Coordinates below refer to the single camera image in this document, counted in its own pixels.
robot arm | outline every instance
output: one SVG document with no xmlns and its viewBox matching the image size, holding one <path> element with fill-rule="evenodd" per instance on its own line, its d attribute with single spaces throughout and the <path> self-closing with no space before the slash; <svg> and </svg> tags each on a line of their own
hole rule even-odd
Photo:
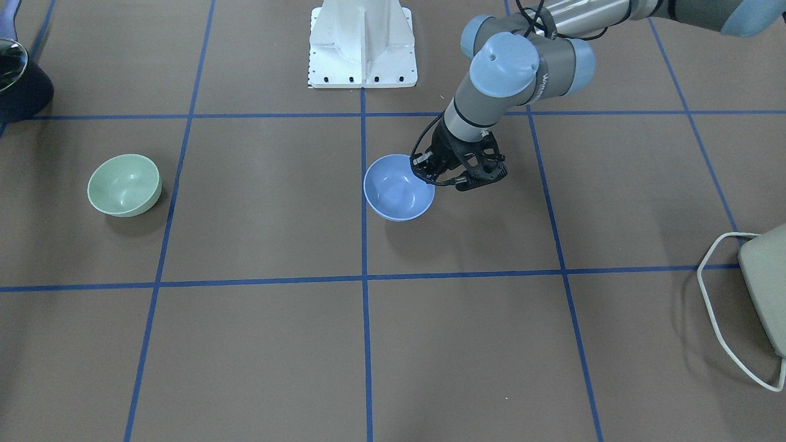
<svg viewBox="0 0 786 442">
<path fill-rule="evenodd" d="M 572 94 L 589 84 L 595 56 L 586 40 L 597 35 L 584 35 L 603 30 L 602 35 L 629 19 L 663 17 L 747 37 L 781 14 L 786 0 L 550 0 L 501 19 L 475 17 L 461 35 L 461 50 L 472 59 L 469 72 L 418 139 L 412 170 L 425 182 L 460 191 L 503 179 L 508 172 L 494 125 L 513 106 Z M 417 153 L 434 124 L 431 145 Z M 464 168 L 459 176 L 438 181 L 459 166 Z"/>
</svg>

white cable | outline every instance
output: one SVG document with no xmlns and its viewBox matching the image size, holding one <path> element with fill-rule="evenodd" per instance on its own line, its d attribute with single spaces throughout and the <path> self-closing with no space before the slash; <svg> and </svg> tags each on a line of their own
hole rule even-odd
<svg viewBox="0 0 786 442">
<path fill-rule="evenodd" d="M 726 344 L 725 339 L 723 339 L 723 336 L 721 335 L 721 330 L 718 328 L 718 321 L 715 319 L 715 313 L 712 310 L 712 304 L 710 303 L 710 296 L 707 295 L 707 288 L 704 287 L 704 280 L 701 277 L 701 272 L 704 270 L 704 266 L 707 265 L 707 261 L 710 260 L 710 256 L 712 256 L 712 253 L 715 251 L 715 249 L 718 247 L 718 244 L 721 241 L 723 241 L 724 239 L 726 239 L 728 237 L 756 238 L 758 236 L 761 236 L 761 235 L 759 235 L 759 234 L 744 234 L 744 233 L 740 233 L 740 232 L 729 232 L 727 234 L 721 235 L 718 239 L 715 240 L 714 243 L 712 243 L 712 246 L 710 247 L 710 251 L 707 252 L 707 255 L 701 261 L 701 264 L 699 264 L 699 269 L 696 271 L 696 277 L 699 279 L 699 288 L 701 288 L 701 294 L 704 296 L 704 304 L 707 305 L 707 313 L 710 315 L 710 321 L 712 322 L 712 328 L 713 328 L 713 330 L 715 330 L 715 336 L 718 338 L 718 342 L 721 343 L 721 347 L 723 347 L 723 349 L 726 351 L 726 353 L 729 355 L 729 357 L 737 364 L 737 366 L 739 368 L 742 369 L 742 371 L 745 372 L 745 374 L 748 375 L 748 377 L 750 379 L 753 379 L 754 381 L 756 381 L 757 384 L 761 385 L 765 389 L 770 390 L 771 392 L 779 392 L 779 391 L 784 389 L 784 379 L 786 379 L 786 358 L 783 358 L 780 361 L 780 380 L 778 381 L 778 386 L 777 387 L 773 387 L 772 385 L 767 384 L 766 382 L 764 382 L 761 379 L 759 379 L 758 376 L 753 374 L 753 372 L 751 372 L 745 366 L 745 364 L 743 364 L 742 361 L 740 361 L 740 358 L 736 357 L 734 352 L 732 352 L 732 349 L 729 348 L 729 346 Z"/>
</svg>

dark blue object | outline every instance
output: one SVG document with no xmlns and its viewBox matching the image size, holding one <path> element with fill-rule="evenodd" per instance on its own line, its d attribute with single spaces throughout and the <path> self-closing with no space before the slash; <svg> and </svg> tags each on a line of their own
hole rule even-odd
<svg viewBox="0 0 786 442">
<path fill-rule="evenodd" d="M 8 0 L 0 13 L 0 123 L 30 118 L 54 95 L 50 78 L 17 41 L 19 5 L 20 0 Z"/>
</svg>

black cable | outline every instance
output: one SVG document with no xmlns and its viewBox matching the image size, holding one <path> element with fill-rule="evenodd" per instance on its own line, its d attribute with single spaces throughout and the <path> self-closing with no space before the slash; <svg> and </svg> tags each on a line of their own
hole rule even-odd
<svg viewBox="0 0 786 442">
<path fill-rule="evenodd" d="M 548 31 L 548 29 L 546 29 L 546 27 L 542 23 L 538 22 L 538 20 L 540 20 L 540 18 L 541 18 L 540 14 L 542 12 L 542 8 L 543 8 L 543 4 L 544 3 L 545 3 L 545 0 L 541 0 L 540 3 L 538 4 L 537 11 L 535 11 L 535 9 L 532 9 L 532 8 L 524 8 L 524 7 L 522 7 L 521 1 L 520 0 L 516 0 L 516 6 L 519 7 L 519 11 L 521 12 L 521 15 L 530 24 L 529 29 L 527 29 L 527 32 L 524 34 L 525 37 L 528 36 L 534 29 L 538 29 L 540 31 L 543 31 L 544 33 L 546 33 Z M 633 2 L 632 1 L 628 1 L 628 10 L 625 13 L 625 16 L 620 21 L 618 21 L 617 23 L 614 23 L 612 26 L 616 26 L 618 24 L 621 24 L 625 20 L 628 20 L 630 18 L 630 15 L 633 13 L 633 7 L 634 7 Z M 526 12 L 528 9 L 530 11 L 535 11 L 534 17 L 530 17 L 530 15 Z M 600 37 L 602 37 L 602 36 L 604 36 L 606 34 L 606 32 L 608 31 L 608 29 L 610 27 L 611 26 L 607 26 L 606 28 L 603 28 L 603 30 L 600 33 L 598 33 L 596 35 L 593 35 L 591 37 L 579 37 L 579 39 L 584 40 L 585 42 L 589 42 L 589 41 L 592 41 L 592 40 L 595 40 L 595 39 L 599 39 Z M 570 35 L 561 34 L 559 32 L 557 32 L 556 36 L 560 37 L 561 39 L 576 39 L 577 38 L 577 37 L 571 37 Z"/>
<path fill-rule="evenodd" d="M 525 7 L 523 7 L 521 5 L 521 1 L 520 0 L 516 0 L 516 6 L 519 7 L 519 12 L 521 13 L 521 15 L 525 19 L 527 19 L 527 22 L 530 24 L 530 27 L 527 29 L 526 32 L 524 32 L 524 36 L 525 37 L 527 37 L 529 34 L 531 34 L 532 31 L 534 31 L 535 28 L 537 27 L 538 20 L 540 20 L 540 17 L 541 17 L 541 12 L 543 12 L 543 5 L 544 4 L 545 4 L 545 0 L 540 0 L 540 3 L 538 3 L 538 8 L 537 9 L 532 9 L 532 8 L 525 8 Z M 534 17 L 530 17 L 530 14 L 527 13 L 528 9 L 530 11 L 535 12 Z"/>
<path fill-rule="evenodd" d="M 426 136 L 428 131 L 431 130 L 431 128 L 434 127 L 434 125 L 437 124 L 437 122 L 440 121 L 444 115 L 445 112 L 440 112 L 439 115 L 437 115 L 437 117 L 434 118 L 434 120 L 431 123 L 429 123 L 428 126 L 426 126 L 423 132 L 421 132 L 421 136 L 417 137 L 417 141 L 415 142 L 415 147 L 412 148 L 412 153 L 410 154 L 410 168 L 412 169 L 412 172 L 415 174 L 416 177 L 422 179 L 428 184 L 432 184 L 434 186 L 455 186 L 456 184 L 458 184 L 458 181 L 455 178 L 447 179 L 445 181 L 436 181 L 434 179 L 427 178 L 423 176 L 421 173 L 419 173 L 418 170 L 415 169 L 415 166 L 412 162 L 415 157 L 415 152 L 417 151 L 417 147 L 421 145 L 421 140 L 423 140 L 423 137 Z"/>
</svg>

blue tape line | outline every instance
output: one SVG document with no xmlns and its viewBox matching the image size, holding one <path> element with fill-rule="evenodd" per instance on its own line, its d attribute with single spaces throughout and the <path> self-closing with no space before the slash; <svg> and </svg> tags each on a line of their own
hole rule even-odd
<svg viewBox="0 0 786 442">
<path fill-rule="evenodd" d="M 441 112 L 367 112 L 365 116 L 379 118 L 381 116 L 437 116 Z"/>
<path fill-rule="evenodd" d="M 365 205 L 365 195 L 363 194 L 363 179 L 365 178 L 366 164 L 366 113 L 365 113 L 365 88 L 360 90 L 360 202 L 361 202 L 361 261 L 363 278 L 369 276 L 369 257 L 368 257 L 368 232 L 367 232 L 367 212 Z"/>
<path fill-rule="evenodd" d="M 612 110 L 612 111 L 532 111 L 536 116 L 575 116 L 575 115 L 685 115 L 685 110 Z M 693 115 L 786 115 L 786 109 L 752 110 L 691 110 Z M 366 118 L 437 116 L 440 112 L 367 112 Z M 509 111 L 507 116 L 527 116 L 526 111 Z M 195 113 L 195 119 L 233 119 L 233 118 L 358 118 L 360 112 L 326 113 Z M 30 120 L 185 120 L 187 113 L 173 114 L 134 114 L 134 115 L 40 115 Z"/>
<path fill-rule="evenodd" d="M 161 288 L 177 287 L 226 287 L 229 285 L 275 285 L 275 284 L 314 284 L 319 282 L 359 282 L 362 276 L 317 276 L 313 278 L 254 278 L 254 279 L 215 279 L 208 281 L 171 281 L 161 282 Z"/>
<path fill-rule="evenodd" d="M 31 292 L 68 292 L 77 290 L 116 290 L 116 289 L 151 289 L 154 282 L 129 282 L 118 284 L 73 284 L 73 285 L 19 285 L 0 287 L 0 293 L 31 293 Z"/>
<path fill-rule="evenodd" d="M 710 171 L 710 176 L 712 177 L 712 182 L 715 184 L 715 189 L 718 191 L 718 195 L 721 198 L 721 202 L 723 203 L 723 208 L 726 211 L 726 216 L 729 218 L 729 222 L 732 225 L 732 230 L 738 231 L 737 224 L 734 221 L 734 215 L 732 214 L 732 210 L 729 207 L 729 202 L 726 200 L 726 196 L 723 193 L 723 189 L 721 188 L 721 183 L 718 180 L 718 176 L 715 174 L 715 169 L 712 167 L 712 162 L 710 161 L 710 156 L 707 153 L 707 149 L 704 147 L 704 142 L 701 139 L 701 135 L 699 134 L 699 129 L 696 127 L 696 121 L 693 119 L 693 115 L 691 115 L 690 108 L 688 107 L 688 102 L 685 100 L 685 95 L 682 93 L 682 88 L 680 87 L 680 83 L 677 81 L 677 74 L 674 72 L 674 68 L 671 66 L 671 62 L 669 61 L 669 56 L 666 54 L 666 48 L 663 47 L 663 42 L 660 40 L 660 35 L 658 34 L 658 30 L 655 28 L 655 21 L 652 18 L 648 18 L 649 20 L 649 27 L 652 29 L 652 34 L 655 36 L 655 41 L 658 43 L 658 48 L 660 48 L 660 54 L 663 56 L 663 61 L 666 62 L 666 67 L 669 69 L 669 74 L 671 75 L 671 80 L 674 82 L 674 87 L 677 88 L 677 94 L 680 97 L 680 101 L 682 101 L 682 107 L 685 108 L 685 113 L 688 115 L 688 120 L 690 121 L 690 126 L 693 129 L 693 135 L 696 137 L 696 141 L 699 143 L 699 149 L 701 150 L 701 154 L 704 157 L 704 162 L 707 164 L 707 169 Z"/>
<path fill-rule="evenodd" d="M 128 411 L 128 421 L 126 423 L 126 433 L 124 442 L 130 442 L 131 433 L 134 430 L 134 417 L 136 416 L 137 404 L 139 400 L 139 392 L 141 389 L 142 375 L 145 372 L 145 361 L 147 358 L 148 346 L 150 343 L 150 333 L 152 332 L 153 319 L 156 315 L 156 303 L 158 301 L 158 292 L 160 289 L 161 277 L 163 274 L 164 261 L 167 258 L 167 247 L 169 246 L 169 237 L 172 229 L 172 219 L 174 218 L 174 207 L 177 204 L 178 191 L 180 187 L 180 175 L 183 170 L 183 160 L 185 159 L 185 151 L 188 147 L 189 136 L 191 132 L 191 123 L 193 122 L 194 109 L 197 106 L 197 97 L 199 95 L 199 85 L 202 78 L 202 68 L 204 67 L 205 54 L 208 51 L 208 42 L 210 40 L 210 30 L 213 23 L 213 12 L 215 11 L 215 0 L 211 0 L 210 9 L 208 11 L 208 22 L 205 25 L 204 39 L 202 41 L 202 50 L 200 53 L 199 64 L 197 65 L 196 78 L 194 79 L 193 92 L 191 93 L 191 104 L 189 107 L 189 117 L 185 122 L 185 130 L 183 133 L 183 143 L 180 148 L 180 157 L 178 158 L 178 169 L 174 175 L 174 185 L 172 186 L 172 197 L 169 203 L 169 213 L 167 214 L 167 226 L 163 232 L 163 240 L 161 241 L 161 255 L 159 258 L 158 269 L 156 271 L 156 286 L 152 290 L 150 299 L 150 309 L 148 311 L 148 320 L 145 324 L 145 337 L 142 340 L 142 348 L 139 355 L 139 365 L 137 367 L 137 377 L 134 382 L 134 392 L 131 396 L 131 404 Z"/>
<path fill-rule="evenodd" d="M 361 267 L 363 281 L 363 348 L 365 355 L 365 438 L 366 442 L 374 440 L 373 390 L 371 382 L 371 323 L 369 317 L 369 248 L 368 218 L 363 194 L 366 162 L 366 121 L 365 88 L 360 89 L 360 204 L 361 204 Z"/>
<path fill-rule="evenodd" d="M 693 115 L 784 115 L 786 109 L 759 110 L 691 110 Z"/>
<path fill-rule="evenodd" d="M 46 35 L 46 30 L 49 28 L 49 22 L 52 18 L 52 12 L 54 11 L 54 4 L 57 0 L 52 0 L 50 2 L 50 7 L 46 11 L 46 16 L 44 17 L 43 23 L 41 23 L 41 29 L 39 29 L 38 35 L 35 36 L 35 41 L 33 42 L 33 47 L 30 49 L 30 58 L 36 60 L 36 57 L 41 50 L 41 45 L 44 41 L 44 36 Z"/>
<path fill-rule="evenodd" d="M 400 281 L 411 279 L 452 279 L 452 278 L 506 278 L 524 276 L 554 276 L 562 274 L 560 270 L 532 271 L 475 271 L 461 273 L 412 273 L 412 274 L 370 274 L 370 281 Z"/>
<path fill-rule="evenodd" d="M 359 112 L 326 113 L 197 113 L 194 118 L 340 118 L 359 117 Z"/>
<path fill-rule="evenodd" d="M 598 442 L 603 442 L 603 430 L 601 428 L 601 418 L 597 413 L 597 405 L 595 404 L 595 392 L 592 387 L 592 379 L 590 378 L 590 367 L 587 364 L 586 353 L 584 352 L 584 343 L 582 340 L 582 332 L 578 327 L 578 315 L 576 315 L 576 307 L 573 303 L 573 293 L 571 292 L 571 283 L 568 281 L 567 273 L 562 275 L 562 283 L 565 286 L 565 295 L 567 296 L 567 308 L 571 311 L 571 321 L 573 322 L 573 333 L 576 338 L 576 346 L 578 347 L 578 358 L 582 362 L 582 372 L 584 373 L 584 383 L 587 389 L 587 399 L 589 400 L 589 408 L 592 410 L 592 419 L 595 424 L 595 433 Z"/>
<path fill-rule="evenodd" d="M 38 115 L 30 120 L 185 120 L 188 114 L 159 115 Z"/>
<path fill-rule="evenodd" d="M 156 303 L 158 302 L 158 287 L 153 288 L 152 296 L 150 297 L 150 308 L 148 309 L 148 318 L 145 323 L 145 337 L 142 338 L 142 348 L 139 353 L 139 364 L 137 365 L 137 376 L 134 379 L 134 392 L 131 393 L 131 405 L 128 411 L 128 420 L 126 421 L 126 432 L 123 437 L 124 442 L 130 442 L 131 432 L 134 430 L 134 418 L 137 413 L 137 404 L 139 403 L 139 391 L 142 387 L 142 375 L 145 372 L 145 361 L 147 360 L 147 350 L 150 343 L 150 333 L 152 331 L 152 320 L 156 314 Z"/>
<path fill-rule="evenodd" d="M 509 112 L 511 115 L 685 115 L 684 110 L 610 110 L 610 111 L 532 111 Z"/>
<path fill-rule="evenodd" d="M 735 270 L 739 269 L 739 264 L 712 264 L 705 267 L 705 270 Z M 656 273 L 656 272 L 677 272 L 677 271 L 697 271 L 699 266 L 655 266 L 655 267 L 609 267 L 609 268 L 580 268 L 567 269 L 567 274 L 614 274 L 614 273 Z"/>
<path fill-rule="evenodd" d="M 373 388 L 371 382 L 371 323 L 369 281 L 363 279 L 363 348 L 365 355 L 365 440 L 374 441 Z"/>
<path fill-rule="evenodd" d="M 737 270 L 739 264 L 709 264 L 704 270 Z M 67 292 L 80 290 L 115 290 L 115 289 L 161 289 L 178 287 L 223 287 L 229 285 L 278 285 L 278 284 L 317 284 L 330 282 L 361 282 L 369 281 L 401 281 L 417 279 L 452 279 L 452 278 L 528 278 L 534 276 L 557 276 L 567 274 L 614 274 L 614 273 L 667 273 L 677 271 L 696 271 L 698 266 L 654 266 L 654 267 L 598 267 L 575 268 L 562 270 L 529 270 L 529 271 L 476 271 L 456 273 L 412 273 L 412 274 L 360 274 L 346 276 L 316 276 L 303 278 L 253 278 L 253 279 L 214 279 L 206 281 L 170 281 L 161 282 L 128 282 L 115 284 L 74 284 L 74 285 L 12 285 L 0 287 L 0 293 L 32 293 L 32 292 Z"/>
<path fill-rule="evenodd" d="M 549 192 L 549 183 L 546 179 L 545 168 L 543 166 L 543 156 L 541 155 L 540 142 L 538 141 L 538 132 L 535 130 L 535 121 L 532 116 L 532 109 L 527 106 L 527 119 L 530 124 L 530 132 L 532 133 L 532 142 L 534 144 L 535 156 L 538 158 L 538 170 L 541 175 L 541 183 L 543 185 L 543 194 L 545 196 L 546 207 L 549 210 L 549 220 L 551 221 L 551 229 L 554 235 L 554 244 L 556 246 L 556 255 L 560 261 L 560 272 L 562 274 L 562 282 L 565 288 L 565 296 L 567 297 L 567 307 L 571 313 L 571 322 L 573 323 L 573 334 L 576 339 L 576 346 L 578 347 L 578 358 L 581 360 L 582 372 L 584 373 L 584 383 L 587 390 L 587 399 L 589 400 L 589 408 L 592 411 L 593 423 L 595 425 L 595 433 L 598 442 L 603 442 L 603 430 L 601 428 L 601 419 L 598 416 L 597 405 L 595 404 L 595 392 L 592 387 L 592 379 L 590 378 L 590 368 L 587 364 L 586 354 L 584 352 L 584 343 L 582 341 L 582 332 L 578 327 L 578 316 L 576 315 L 576 308 L 573 303 L 573 293 L 571 291 L 571 283 L 567 277 L 567 268 L 565 267 L 565 259 L 562 253 L 562 243 L 560 241 L 560 232 L 556 227 L 556 217 L 554 216 L 554 209 L 551 201 L 551 194 Z"/>
</svg>

